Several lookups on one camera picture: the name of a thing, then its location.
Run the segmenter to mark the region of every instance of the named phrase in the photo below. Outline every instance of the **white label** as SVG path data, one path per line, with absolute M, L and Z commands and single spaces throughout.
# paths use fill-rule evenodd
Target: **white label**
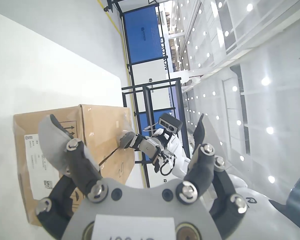
M 44 157 L 38 134 L 25 135 L 24 143 L 32 196 L 41 200 L 49 196 L 59 181 L 59 172 Z
M 172 217 L 97 214 L 91 240 L 175 240 Z

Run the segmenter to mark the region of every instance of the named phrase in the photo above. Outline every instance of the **white ceiling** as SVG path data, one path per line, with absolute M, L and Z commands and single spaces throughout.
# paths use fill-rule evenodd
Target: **white ceiling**
M 214 16 L 211 3 L 218 7 L 219 1 L 222 6 Z M 181 54 L 184 68 L 207 71 L 201 83 L 183 94 L 184 100 L 189 98 L 184 101 L 188 129 L 195 129 L 198 112 L 207 113 L 233 165 L 231 171 L 252 189 L 282 203 L 300 177 L 300 17 L 255 49 L 245 48 L 245 44 L 298 1 L 201 0 L 202 13 L 190 26 L 194 31 L 185 41 L 190 42 L 186 44 L 186 53 Z M 250 12 L 248 4 L 253 5 Z M 183 6 L 180 14 L 190 11 L 191 8 Z M 180 21 L 177 26 L 183 27 L 182 24 Z M 233 44 L 239 50 L 234 49 L 232 54 L 229 49 Z M 229 68 L 235 63 L 240 64 L 243 89 L 237 74 Z M 211 75 L 226 65 L 229 66 Z M 270 80 L 267 86 L 261 83 L 265 77 Z M 241 96 L 245 97 L 245 123 Z M 250 151 L 246 150 L 244 127 L 248 128 Z M 267 127 L 273 128 L 273 134 L 267 133 Z M 269 176 L 275 178 L 273 184 Z

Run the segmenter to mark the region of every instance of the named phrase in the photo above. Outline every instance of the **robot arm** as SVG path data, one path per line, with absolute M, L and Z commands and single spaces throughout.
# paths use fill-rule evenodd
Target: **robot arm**
M 102 177 L 99 167 L 90 160 L 85 144 L 68 136 L 54 119 L 54 116 L 48 116 L 40 123 L 39 141 L 43 154 L 47 155 L 53 166 L 65 171 L 65 175 L 51 194 L 39 201 L 36 214 L 43 227 L 55 239 L 116 239 L 118 235 L 111 235 L 113 227 L 119 228 L 125 217 L 129 216 L 145 221 L 152 217 L 169 217 L 173 219 L 174 226 L 165 224 L 155 230 L 165 231 L 170 235 L 169 238 L 154 237 L 142 232 L 136 235 L 136 230 L 127 232 L 124 231 L 127 226 L 122 226 L 122 239 L 221 240 L 231 235 L 244 217 L 247 204 L 236 193 L 218 157 L 215 157 L 214 147 L 206 143 L 203 116 L 194 133 L 195 152 L 184 179 L 173 179 L 149 189 L 130 188 L 111 178 Z M 156 158 L 156 155 L 166 157 L 166 146 L 163 145 L 171 138 L 164 136 L 165 140 L 160 141 L 162 147 L 155 138 L 160 140 L 162 136 L 153 137 L 153 142 L 150 138 L 137 136 L 125 145 L 138 144 L 143 150 L 148 148 L 152 151 L 152 154 L 149 153 L 152 158 Z M 47 151 L 48 148 L 54 148 L 53 156 L 52 151 Z M 209 213 L 198 198 L 211 182 L 215 186 L 218 199 Z M 79 188 L 85 198 L 73 214 L 69 196 L 75 187 Z M 113 219 L 113 223 L 103 227 L 95 226 L 95 223 L 98 225 L 98 221 L 105 217 Z

